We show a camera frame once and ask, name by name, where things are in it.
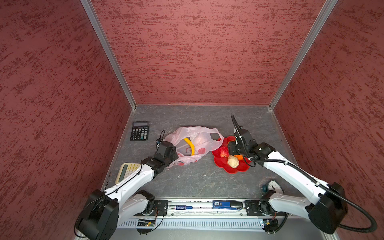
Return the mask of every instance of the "black cable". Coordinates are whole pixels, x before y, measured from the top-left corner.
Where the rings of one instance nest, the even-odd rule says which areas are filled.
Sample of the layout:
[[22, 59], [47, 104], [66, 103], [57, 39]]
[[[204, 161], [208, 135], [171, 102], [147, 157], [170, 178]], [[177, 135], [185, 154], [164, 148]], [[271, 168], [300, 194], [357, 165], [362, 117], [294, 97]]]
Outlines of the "black cable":
[[[249, 154], [248, 154], [248, 151], [247, 151], [246, 148], [245, 148], [245, 143], [244, 143], [244, 140], [243, 140], [243, 136], [240, 134], [240, 127], [239, 127], [239, 125], [237, 124], [237, 121], [236, 121], [236, 119], [235, 119], [235, 116], [234, 116], [232, 113], [231, 113], [231, 118], [232, 118], [233, 126], [235, 127], [235, 130], [236, 130], [236, 132], [237, 132], [237, 135], [239, 135], [240, 143], [241, 143], [241, 145], [242, 145], [242, 147], [243, 147], [243, 149], [244, 149], [245, 156], [246, 156], [246, 157], [248, 158], [248, 160], [249, 160], [250, 156], [249, 156]], [[256, 166], [256, 163], [253, 163], [253, 166], [250, 165], [250, 164], [245, 160], [245, 158], [244, 158], [244, 162], [245, 162], [248, 166], [250, 166], [250, 167], [255, 167], [255, 166]]]
[[164, 137], [165, 133], [166, 133], [165, 130], [161, 131], [161, 133], [160, 133], [160, 138], [159, 138], [159, 139], [160, 139], [160, 143], [163, 141], [163, 137]]
[[161, 138], [161, 139], [163, 139], [163, 137], [164, 137], [165, 133], [166, 133], [166, 131], [165, 131], [165, 130], [161, 131], [161, 133], [160, 133], [160, 138]]
[[237, 132], [237, 134], [239, 135], [239, 138], [240, 138], [240, 142], [242, 144], [242, 147], [244, 148], [244, 152], [247, 156], [247, 158], [249, 160], [251, 160], [252, 162], [254, 162], [254, 164], [256, 165], [256, 163], [265, 163], [265, 162], [277, 162], [277, 163], [283, 163], [283, 164], [286, 164], [290, 167], [293, 167], [294, 169], [296, 169], [297, 171], [299, 171], [300, 173], [302, 173], [304, 176], [306, 176], [311, 182], [313, 182], [316, 186], [319, 186], [320, 188], [322, 188], [323, 190], [325, 190], [326, 192], [332, 194], [333, 196], [337, 197], [338, 199], [342, 200], [342, 201], [345, 201], [347, 204], [351, 205], [352, 207], [356, 208], [357, 210], [359, 210], [362, 214], [364, 214], [368, 219], [369, 221], [371, 222], [371, 225], [367, 228], [356, 228], [356, 227], [350, 227], [350, 226], [346, 226], [346, 225], [343, 225], [343, 224], [339, 224], [339, 227], [343, 228], [343, 229], [346, 229], [346, 230], [349, 230], [349, 231], [353, 231], [353, 232], [362, 232], [362, 233], [369, 233], [369, 232], [374, 232], [376, 231], [377, 229], [377, 223], [376, 223], [376, 220], [367, 212], [365, 211], [362, 207], [360, 207], [359, 205], [357, 205], [356, 203], [340, 196], [338, 193], [330, 190], [328, 187], [320, 184], [316, 179], [314, 179], [311, 175], [309, 175], [307, 172], [305, 172], [304, 170], [302, 170], [301, 168], [299, 168], [298, 166], [290, 163], [290, 162], [286, 162], [286, 161], [283, 161], [281, 159], [267, 159], [267, 160], [259, 160], [258, 157], [249, 157], [249, 154], [248, 154], [248, 151], [246, 150], [245, 148], [245, 144], [243, 142], [243, 137], [240, 135], [240, 127], [239, 125], [237, 124], [237, 121], [235, 119], [235, 116], [233, 114], [231, 114], [231, 118], [232, 118], [232, 122], [233, 122], [233, 126], [235, 127], [235, 130]]
[[84, 211], [84, 209], [86, 209], [91, 203], [93, 203], [93, 202], [95, 202], [95, 201], [97, 201], [97, 200], [99, 200], [99, 199], [102, 199], [103, 197], [105, 197], [105, 196], [101, 196], [101, 197], [99, 197], [98, 199], [95, 199], [95, 200], [93, 200], [92, 202], [90, 202], [90, 203], [88, 203], [84, 208], [83, 208], [83, 210], [80, 212], [80, 214], [77, 216], [77, 219], [76, 219], [76, 221], [74, 222], [74, 226], [73, 226], [73, 233], [76, 235], [76, 237], [80, 237], [80, 238], [86, 238], [87, 236], [79, 236], [79, 235], [77, 235], [77, 233], [76, 233], [76, 223], [77, 223], [77, 221], [79, 220], [79, 217], [80, 217], [80, 215], [83, 213], [83, 211]]
[[286, 162], [286, 161], [281, 160], [281, 159], [253, 160], [253, 162], [262, 162], [262, 163], [265, 163], [265, 162], [277, 162], [277, 163], [283, 163], [283, 164], [286, 164], [286, 165], [288, 165], [290, 167], [293, 167], [294, 169], [299, 171], [301, 174], [306, 176], [309, 180], [311, 180], [311, 182], [313, 182], [316, 186], [319, 186], [320, 188], [322, 188], [326, 192], [332, 194], [333, 196], [337, 197], [338, 199], [340, 199], [342, 201], [345, 201], [350, 206], [352, 206], [352, 207], [356, 208], [357, 210], [359, 210], [371, 222], [371, 225], [369, 227], [366, 227], [366, 228], [350, 227], [350, 226], [346, 226], [346, 225], [343, 225], [343, 224], [339, 224], [339, 227], [341, 227], [343, 229], [346, 229], [346, 230], [349, 230], [349, 231], [361, 232], [361, 233], [369, 233], [369, 232], [376, 231], [376, 229], [377, 229], [376, 220], [367, 211], [365, 211], [362, 207], [360, 207], [356, 203], [354, 203], [354, 202], [352, 202], [352, 201], [350, 201], [350, 200], [340, 196], [338, 193], [336, 193], [336, 192], [330, 190], [328, 187], [322, 185], [316, 179], [314, 179], [311, 175], [309, 175], [306, 171], [302, 170], [301, 168], [299, 168], [298, 166], [294, 165], [293, 163]]
[[137, 175], [139, 175], [140, 174], [140, 172], [141, 172], [141, 169], [143, 168], [143, 164], [141, 164], [141, 166], [140, 166], [140, 170], [136, 173], [136, 175], [135, 176], [133, 176], [132, 178], [130, 178], [128, 181], [126, 181], [125, 183], [123, 183], [123, 185], [121, 185], [120, 187], [118, 187], [118, 188], [116, 188], [116, 190], [115, 191], [113, 191], [113, 192], [110, 192], [110, 193], [108, 193], [108, 194], [106, 194], [105, 196], [108, 196], [108, 195], [110, 195], [110, 194], [112, 194], [112, 193], [114, 193], [114, 192], [118, 192], [118, 190], [122, 187], [122, 186], [124, 186], [124, 185], [126, 185], [129, 181], [131, 181], [132, 179], [134, 179]]
[[163, 220], [164, 220], [164, 212], [163, 212], [163, 210], [161, 210], [161, 209], [157, 209], [157, 208], [156, 208], [156, 210], [159, 210], [160, 212], [163, 213], [163, 218], [161, 219], [161, 222], [160, 222], [154, 229], [152, 229], [151, 231], [149, 231], [148, 233], [154, 231], [156, 228], [158, 228], [158, 227], [163, 223]]
[[283, 227], [283, 225], [285, 224], [285, 222], [287, 221], [288, 215], [289, 215], [289, 213], [286, 212], [286, 213], [285, 213], [285, 216], [284, 216], [284, 218], [283, 218], [283, 221], [280, 223], [279, 227], [278, 227], [275, 231], [267, 231], [267, 232], [269, 232], [269, 233], [277, 233], [277, 232]]

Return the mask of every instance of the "calculator display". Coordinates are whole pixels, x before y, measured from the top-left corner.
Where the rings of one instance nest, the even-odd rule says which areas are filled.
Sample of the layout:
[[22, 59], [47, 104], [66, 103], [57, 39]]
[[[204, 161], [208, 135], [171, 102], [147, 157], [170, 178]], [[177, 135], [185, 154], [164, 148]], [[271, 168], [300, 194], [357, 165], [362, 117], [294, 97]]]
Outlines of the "calculator display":
[[134, 123], [133, 126], [137, 127], [137, 126], [148, 126], [148, 123], [146, 122], [138, 122], [138, 123]]

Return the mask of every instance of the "beige calculator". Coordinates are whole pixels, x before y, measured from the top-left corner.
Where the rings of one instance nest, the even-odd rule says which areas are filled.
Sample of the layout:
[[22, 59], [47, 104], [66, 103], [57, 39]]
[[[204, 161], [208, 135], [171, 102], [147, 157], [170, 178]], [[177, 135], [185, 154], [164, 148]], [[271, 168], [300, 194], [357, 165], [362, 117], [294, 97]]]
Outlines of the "beige calculator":
[[123, 181], [124, 178], [131, 175], [134, 171], [136, 171], [140, 167], [140, 163], [123, 163], [120, 167], [119, 174], [116, 178], [115, 184]]

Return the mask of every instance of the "red textured wall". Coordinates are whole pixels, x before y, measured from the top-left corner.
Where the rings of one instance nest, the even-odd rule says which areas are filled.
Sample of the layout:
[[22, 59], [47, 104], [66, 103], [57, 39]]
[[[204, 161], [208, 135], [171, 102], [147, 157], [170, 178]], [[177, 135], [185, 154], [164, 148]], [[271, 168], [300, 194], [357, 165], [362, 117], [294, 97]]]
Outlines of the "red textured wall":
[[130, 112], [79, 0], [0, 3], [0, 239], [73, 239]]
[[[384, 237], [384, 2], [339, 0], [275, 112], [299, 165], [374, 216]], [[356, 210], [343, 223], [367, 227]]]
[[270, 103], [324, 4], [92, 2], [137, 103], [251, 105]]

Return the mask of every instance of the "clock face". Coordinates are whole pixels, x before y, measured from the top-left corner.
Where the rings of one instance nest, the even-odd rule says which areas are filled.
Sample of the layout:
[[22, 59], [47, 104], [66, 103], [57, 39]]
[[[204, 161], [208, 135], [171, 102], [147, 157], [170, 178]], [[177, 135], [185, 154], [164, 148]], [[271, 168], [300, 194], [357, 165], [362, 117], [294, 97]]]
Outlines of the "clock face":
[[281, 188], [281, 186], [275, 180], [269, 181], [269, 183], [268, 183], [268, 190], [276, 191], [279, 194], [283, 194], [284, 193], [283, 189]]

